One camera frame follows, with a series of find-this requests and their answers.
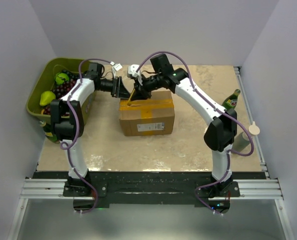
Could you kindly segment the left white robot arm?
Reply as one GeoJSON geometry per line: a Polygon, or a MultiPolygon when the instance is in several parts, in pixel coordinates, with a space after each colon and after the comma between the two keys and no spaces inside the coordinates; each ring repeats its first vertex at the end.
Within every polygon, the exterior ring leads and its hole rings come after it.
{"type": "Polygon", "coordinates": [[[108,92],[118,99],[128,99],[131,95],[125,88],[122,78],[116,76],[122,65],[114,62],[110,65],[112,79],[102,77],[104,69],[102,64],[91,62],[84,73],[80,65],[76,84],[65,96],[53,100],[50,104],[51,131],[60,140],[60,147],[65,151],[70,166],[68,182],[80,196],[87,196],[92,191],[89,169],[83,157],[80,141],[85,126],[83,104],[95,91],[108,92]]]}

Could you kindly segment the taped cardboard express box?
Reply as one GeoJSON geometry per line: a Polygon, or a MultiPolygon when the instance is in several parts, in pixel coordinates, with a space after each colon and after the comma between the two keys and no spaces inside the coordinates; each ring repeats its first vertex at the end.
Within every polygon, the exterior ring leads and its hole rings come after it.
{"type": "Polygon", "coordinates": [[[175,109],[172,92],[154,91],[151,98],[127,104],[119,102],[119,123],[126,137],[169,135],[173,132],[175,109]]]}

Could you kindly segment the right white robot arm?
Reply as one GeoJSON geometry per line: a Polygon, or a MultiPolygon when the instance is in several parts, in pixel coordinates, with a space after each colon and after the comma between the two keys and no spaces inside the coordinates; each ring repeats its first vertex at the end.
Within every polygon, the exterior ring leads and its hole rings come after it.
{"type": "Polygon", "coordinates": [[[206,186],[221,197],[229,191],[228,183],[232,181],[230,151],[237,135],[237,113],[216,103],[194,82],[188,66],[175,69],[167,55],[158,51],[148,57],[154,69],[150,77],[141,73],[141,64],[128,67],[127,76],[134,80],[130,99],[148,99],[152,91],[165,88],[185,100],[203,118],[207,125],[203,139],[212,153],[213,182],[206,186]]]}

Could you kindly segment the yellow utility knife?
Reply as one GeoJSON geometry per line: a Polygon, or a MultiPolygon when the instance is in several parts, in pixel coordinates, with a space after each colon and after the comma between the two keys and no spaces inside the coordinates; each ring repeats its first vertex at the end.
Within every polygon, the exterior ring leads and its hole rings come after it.
{"type": "Polygon", "coordinates": [[[135,92],[136,92],[136,89],[133,88],[133,90],[132,90],[132,92],[131,92],[131,94],[130,94],[128,100],[127,100],[127,105],[128,105],[128,106],[130,106],[130,105],[132,104],[131,101],[132,101],[132,97],[133,97],[133,95],[134,95],[135,92]]]}

